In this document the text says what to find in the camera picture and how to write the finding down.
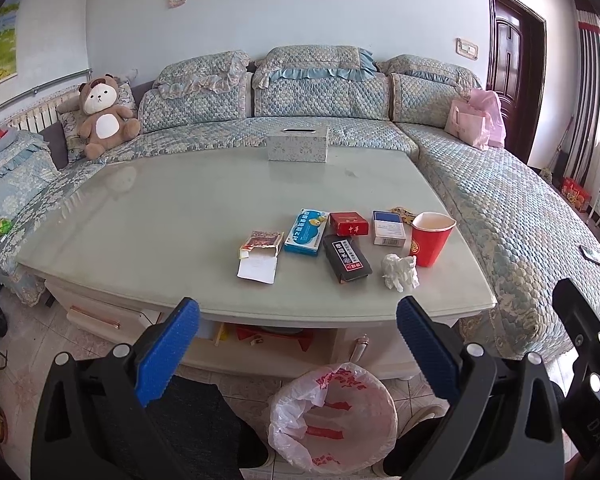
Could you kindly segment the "white tissue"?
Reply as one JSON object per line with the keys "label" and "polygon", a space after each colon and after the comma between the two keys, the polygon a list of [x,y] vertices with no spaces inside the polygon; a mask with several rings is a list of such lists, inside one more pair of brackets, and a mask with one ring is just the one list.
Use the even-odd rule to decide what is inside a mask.
{"label": "white tissue", "polygon": [[415,256],[386,255],[381,261],[382,279],[388,289],[412,292],[419,286]]}

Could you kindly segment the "red paper cup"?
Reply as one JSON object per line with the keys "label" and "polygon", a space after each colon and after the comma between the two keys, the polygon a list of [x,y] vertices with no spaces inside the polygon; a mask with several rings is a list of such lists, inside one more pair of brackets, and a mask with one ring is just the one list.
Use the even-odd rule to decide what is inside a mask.
{"label": "red paper cup", "polygon": [[440,212],[422,212],[412,221],[410,255],[423,268],[433,266],[446,241],[456,227],[456,221]]}

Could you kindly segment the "golden snack wrapper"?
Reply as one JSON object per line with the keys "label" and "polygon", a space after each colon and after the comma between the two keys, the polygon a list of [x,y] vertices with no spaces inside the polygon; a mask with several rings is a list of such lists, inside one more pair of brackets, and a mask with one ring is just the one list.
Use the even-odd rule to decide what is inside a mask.
{"label": "golden snack wrapper", "polygon": [[403,207],[393,207],[390,209],[390,212],[393,214],[397,214],[401,221],[407,226],[411,226],[413,224],[413,220],[416,217],[416,214],[413,214],[411,211],[403,208]]}

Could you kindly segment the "black cigarette box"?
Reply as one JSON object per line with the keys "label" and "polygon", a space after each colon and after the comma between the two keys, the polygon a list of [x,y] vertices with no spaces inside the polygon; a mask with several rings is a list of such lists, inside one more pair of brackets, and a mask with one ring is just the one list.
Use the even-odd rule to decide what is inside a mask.
{"label": "black cigarette box", "polygon": [[323,238],[325,256],[339,283],[351,283],[373,274],[353,237],[328,234]]}

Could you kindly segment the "white blue cigarette box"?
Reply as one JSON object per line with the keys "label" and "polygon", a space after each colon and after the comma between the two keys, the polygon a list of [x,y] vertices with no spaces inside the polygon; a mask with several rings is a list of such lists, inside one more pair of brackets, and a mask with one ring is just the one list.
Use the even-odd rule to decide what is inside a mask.
{"label": "white blue cigarette box", "polygon": [[373,211],[374,244],[402,248],[406,242],[405,226],[398,214]]}

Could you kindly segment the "torn red gold cigarette box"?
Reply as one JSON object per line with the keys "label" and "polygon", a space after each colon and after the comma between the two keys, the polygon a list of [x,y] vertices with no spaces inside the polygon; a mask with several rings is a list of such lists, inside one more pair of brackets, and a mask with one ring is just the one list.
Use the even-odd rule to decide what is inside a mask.
{"label": "torn red gold cigarette box", "polygon": [[252,231],[239,248],[237,277],[273,285],[283,232]]}

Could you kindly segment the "blue medicine box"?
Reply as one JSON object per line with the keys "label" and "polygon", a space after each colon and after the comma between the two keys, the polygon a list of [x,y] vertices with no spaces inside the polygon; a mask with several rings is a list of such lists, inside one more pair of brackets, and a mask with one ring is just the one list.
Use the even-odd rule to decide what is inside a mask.
{"label": "blue medicine box", "polygon": [[328,217],[327,211],[303,208],[284,241],[286,252],[316,256],[321,247]]}

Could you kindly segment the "trash bin with plastic bag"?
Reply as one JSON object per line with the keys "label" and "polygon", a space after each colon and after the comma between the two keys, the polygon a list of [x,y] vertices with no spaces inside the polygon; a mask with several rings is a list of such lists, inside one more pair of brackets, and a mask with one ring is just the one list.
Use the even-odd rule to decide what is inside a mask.
{"label": "trash bin with plastic bag", "polygon": [[270,401],[268,444],[291,466],[311,474],[352,474],[372,466],[397,438],[391,394],[354,363],[311,370]]}

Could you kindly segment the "phone on sofa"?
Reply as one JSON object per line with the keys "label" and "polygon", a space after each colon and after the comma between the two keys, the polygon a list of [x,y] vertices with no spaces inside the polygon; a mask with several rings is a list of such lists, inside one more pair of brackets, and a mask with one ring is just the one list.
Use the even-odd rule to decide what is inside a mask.
{"label": "phone on sofa", "polygon": [[600,266],[600,253],[595,250],[588,248],[586,246],[579,246],[580,253],[586,261],[592,262],[596,264],[596,266]]}

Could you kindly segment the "red gift box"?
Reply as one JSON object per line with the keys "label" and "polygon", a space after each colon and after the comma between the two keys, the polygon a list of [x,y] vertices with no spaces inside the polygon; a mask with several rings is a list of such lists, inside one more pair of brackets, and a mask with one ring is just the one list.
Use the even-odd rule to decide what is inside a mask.
{"label": "red gift box", "polygon": [[591,200],[591,194],[575,180],[564,177],[560,194],[576,211],[586,211]]}

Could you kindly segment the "small bottle under table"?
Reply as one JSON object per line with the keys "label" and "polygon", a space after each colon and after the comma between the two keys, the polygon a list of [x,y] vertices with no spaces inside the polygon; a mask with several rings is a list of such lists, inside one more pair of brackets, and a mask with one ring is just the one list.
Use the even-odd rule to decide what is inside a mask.
{"label": "small bottle under table", "polygon": [[370,344],[369,336],[367,336],[366,334],[363,334],[362,336],[358,336],[358,338],[356,338],[355,341],[353,341],[351,353],[349,356],[349,361],[351,363],[357,363],[360,359],[362,359],[362,356],[364,356],[364,353],[365,353],[366,349],[368,348],[369,344]]}

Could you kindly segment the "green toy on sofa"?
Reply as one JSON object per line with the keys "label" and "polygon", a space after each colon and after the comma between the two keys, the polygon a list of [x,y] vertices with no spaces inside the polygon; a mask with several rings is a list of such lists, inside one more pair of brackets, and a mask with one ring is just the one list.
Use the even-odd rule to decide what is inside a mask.
{"label": "green toy on sofa", "polygon": [[0,238],[5,236],[12,229],[12,222],[7,218],[0,219]]}

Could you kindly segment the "pink bag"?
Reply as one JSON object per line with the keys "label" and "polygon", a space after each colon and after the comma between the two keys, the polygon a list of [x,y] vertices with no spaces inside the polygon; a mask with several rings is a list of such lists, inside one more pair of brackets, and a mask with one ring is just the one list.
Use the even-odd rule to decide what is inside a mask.
{"label": "pink bag", "polygon": [[454,99],[444,131],[480,151],[505,148],[500,97],[492,90],[472,89],[467,101]]}

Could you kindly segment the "white coffee table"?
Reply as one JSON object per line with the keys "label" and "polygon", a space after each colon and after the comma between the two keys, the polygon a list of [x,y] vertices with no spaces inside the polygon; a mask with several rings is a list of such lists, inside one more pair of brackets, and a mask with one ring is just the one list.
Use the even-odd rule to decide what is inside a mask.
{"label": "white coffee table", "polygon": [[295,378],[355,362],[381,379],[417,373],[396,328],[390,248],[353,240],[370,275],[345,282],[323,246],[335,212],[370,219],[442,201],[402,152],[333,148],[326,162],[272,162],[262,148],[118,162],[96,172],[27,238],[18,262],[75,326],[132,342],[184,298],[201,326],[188,366]]}

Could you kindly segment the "brown teddy bear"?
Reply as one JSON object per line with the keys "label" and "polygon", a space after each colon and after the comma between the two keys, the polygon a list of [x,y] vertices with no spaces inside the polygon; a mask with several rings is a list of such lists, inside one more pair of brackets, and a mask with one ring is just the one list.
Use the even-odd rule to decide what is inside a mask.
{"label": "brown teddy bear", "polygon": [[80,87],[80,109],[85,120],[79,137],[86,140],[84,155],[89,160],[140,134],[140,121],[129,107],[118,104],[118,91],[117,81],[109,74]]}

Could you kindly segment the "striped curtain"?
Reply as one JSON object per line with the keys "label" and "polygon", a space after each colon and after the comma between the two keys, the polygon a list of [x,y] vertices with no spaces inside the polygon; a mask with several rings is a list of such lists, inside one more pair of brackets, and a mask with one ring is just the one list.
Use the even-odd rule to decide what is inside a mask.
{"label": "striped curtain", "polygon": [[600,118],[600,17],[588,0],[573,0],[579,34],[579,78],[564,176],[584,185]]}

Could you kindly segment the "dark brown door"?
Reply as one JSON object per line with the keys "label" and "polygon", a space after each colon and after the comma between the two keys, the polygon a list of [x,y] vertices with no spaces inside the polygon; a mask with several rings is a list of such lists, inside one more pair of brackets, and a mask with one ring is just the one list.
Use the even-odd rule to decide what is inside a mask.
{"label": "dark brown door", "polygon": [[540,119],[546,65],[544,18],[519,0],[489,0],[486,88],[501,101],[505,148],[529,161]]}

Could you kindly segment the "white radiator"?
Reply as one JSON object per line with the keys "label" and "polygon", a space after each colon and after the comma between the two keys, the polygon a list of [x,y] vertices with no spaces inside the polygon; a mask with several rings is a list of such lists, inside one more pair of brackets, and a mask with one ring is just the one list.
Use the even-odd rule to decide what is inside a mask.
{"label": "white radiator", "polygon": [[34,103],[30,108],[12,116],[6,122],[10,128],[40,133],[58,122],[58,107],[78,95],[76,90],[57,92],[44,100]]}

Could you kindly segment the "patterned tissue box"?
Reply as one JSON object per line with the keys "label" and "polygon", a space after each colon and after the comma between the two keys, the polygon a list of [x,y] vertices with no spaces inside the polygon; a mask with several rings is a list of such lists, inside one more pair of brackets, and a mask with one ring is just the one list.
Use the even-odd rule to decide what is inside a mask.
{"label": "patterned tissue box", "polygon": [[329,135],[326,127],[291,127],[266,136],[270,162],[320,162],[328,159]]}

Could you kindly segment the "quilted blue sectional sofa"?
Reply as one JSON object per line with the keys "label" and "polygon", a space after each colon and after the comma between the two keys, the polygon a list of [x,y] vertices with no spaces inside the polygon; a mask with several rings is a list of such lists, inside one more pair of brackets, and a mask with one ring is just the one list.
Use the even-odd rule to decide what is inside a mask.
{"label": "quilted blue sectional sofa", "polygon": [[509,151],[478,151],[442,130],[411,122],[386,122],[344,115],[240,118],[227,101],[222,122],[171,126],[162,118],[155,91],[136,91],[122,82],[119,103],[140,118],[144,132],[88,162],[84,144],[72,139],[68,165],[57,168],[53,150],[38,133],[18,131],[0,151],[0,219],[14,228],[0,242],[0,279],[24,304],[35,304],[43,283],[17,263],[26,237],[80,184],[106,164],[143,157],[220,148],[260,148],[280,128],[325,127],[338,148],[400,151],[414,162],[457,220],[498,304],[491,314],[462,323],[474,335],[516,356],[526,350],[563,352],[565,331],[550,312],[550,292],[561,278],[571,278],[600,318],[600,264],[588,263],[580,247],[600,244],[567,203],[531,168]]}

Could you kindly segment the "wall outlet plate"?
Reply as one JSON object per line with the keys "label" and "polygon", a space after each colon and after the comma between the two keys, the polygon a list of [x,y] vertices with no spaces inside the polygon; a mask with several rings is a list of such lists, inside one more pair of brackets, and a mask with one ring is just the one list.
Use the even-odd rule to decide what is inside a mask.
{"label": "wall outlet plate", "polygon": [[455,52],[457,55],[468,58],[471,61],[477,61],[479,58],[479,47],[463,38],[455,39]]}

